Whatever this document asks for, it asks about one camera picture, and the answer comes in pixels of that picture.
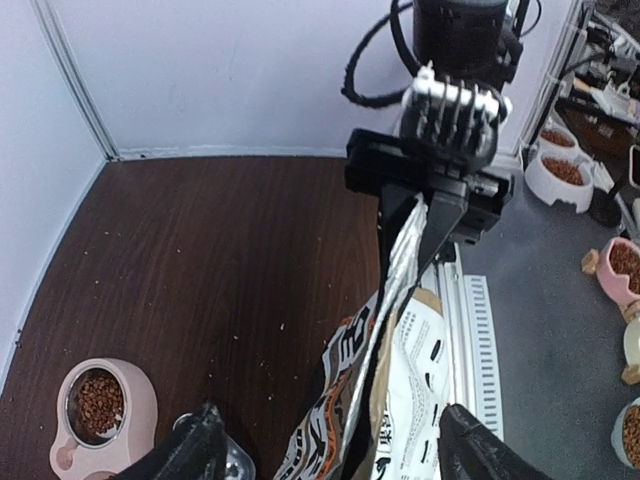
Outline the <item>dog food bag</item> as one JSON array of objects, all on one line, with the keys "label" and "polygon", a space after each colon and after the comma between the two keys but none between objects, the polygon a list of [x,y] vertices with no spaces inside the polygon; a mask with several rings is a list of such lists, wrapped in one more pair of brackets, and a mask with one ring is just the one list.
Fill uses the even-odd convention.
[{"label": "dog food bag", "polygon": [[318,399],[290,437],[278,479],[437,479],[450,393],[448,332],[436,270],[418,277],[421,196],[390,252],[380,289],[328,341]]}]

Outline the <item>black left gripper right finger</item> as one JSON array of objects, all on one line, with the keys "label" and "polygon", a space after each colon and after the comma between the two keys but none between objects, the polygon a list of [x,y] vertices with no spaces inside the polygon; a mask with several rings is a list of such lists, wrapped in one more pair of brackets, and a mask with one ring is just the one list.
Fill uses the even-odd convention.
[{"label": "black left gripper right finger", "polygon": [[463,405],[448,405],[439,426],[442,480],[551,480],[510,449]]}]

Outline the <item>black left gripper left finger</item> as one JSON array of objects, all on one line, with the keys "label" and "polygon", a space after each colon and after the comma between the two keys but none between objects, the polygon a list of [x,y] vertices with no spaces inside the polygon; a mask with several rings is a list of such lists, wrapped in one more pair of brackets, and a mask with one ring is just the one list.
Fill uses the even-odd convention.
[{"label": "black left gripper left finger", "polygon": [[226,457],[224,421],[215,405],[205,403],[158,446],[113,479],[224,479]]}]

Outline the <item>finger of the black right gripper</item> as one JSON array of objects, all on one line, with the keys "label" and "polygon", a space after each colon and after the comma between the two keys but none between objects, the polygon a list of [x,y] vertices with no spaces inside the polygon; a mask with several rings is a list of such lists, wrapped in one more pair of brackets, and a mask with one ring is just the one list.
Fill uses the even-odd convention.
[{"label": "finger of the black right gripper", "polygon": [[426,226],[419,242],[417,281],[434,261],[444,243],[467,212],[469,193],[433,192],[426,198]]},{"label": "finger of the black right gripper", "polygon": [[420,199],[413,191],[387,184],[378,204],[380,295],[398,295],[416,280]]}]

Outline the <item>pink double pet bowl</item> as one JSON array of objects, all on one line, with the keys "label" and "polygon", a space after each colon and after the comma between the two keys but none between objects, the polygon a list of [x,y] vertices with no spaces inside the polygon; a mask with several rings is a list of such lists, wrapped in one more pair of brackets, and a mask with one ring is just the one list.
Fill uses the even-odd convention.
[{"label": "pink double pet bowl", "polygon": [[60,479],[112,479],[154,447],[158,404],[137,366],[92,358],[65,377],[57,398],[50,466]]}]

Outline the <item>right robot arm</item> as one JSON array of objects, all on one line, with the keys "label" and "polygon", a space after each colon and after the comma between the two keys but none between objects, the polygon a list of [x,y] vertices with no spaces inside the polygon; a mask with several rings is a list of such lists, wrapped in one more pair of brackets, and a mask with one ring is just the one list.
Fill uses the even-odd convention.
[{"label": "right robot arm", "polygon": [[475,244],[499,220],[514,180],[490,172],[511,113],[504,85],[522,55],[520,31],[504,1],[412,1],[413,33],[393,2],[389,27],[409,85],[367,97],[347,64],[343,95],[380,110],[398,106],[397,129],[355,129],[346,146],[349,190],[378,201],[379,292],[396,297],[457,243]]}]

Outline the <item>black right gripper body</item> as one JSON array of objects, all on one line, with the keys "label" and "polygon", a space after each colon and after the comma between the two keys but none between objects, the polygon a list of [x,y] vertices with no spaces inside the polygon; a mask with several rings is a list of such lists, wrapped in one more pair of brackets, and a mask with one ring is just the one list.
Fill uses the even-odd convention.
[{"label": "black right gripper body", "polygon": [[466,213],[454,227],[450,242],[475,245],[500,220],[514,194],[515,180],[483,170],[466,176],[447,170],[410,142],[390,135],[355,129],[346,146],[346,187],[378,197],[386,185],[422,193],[430,202],[437,191],[467,201]]}]

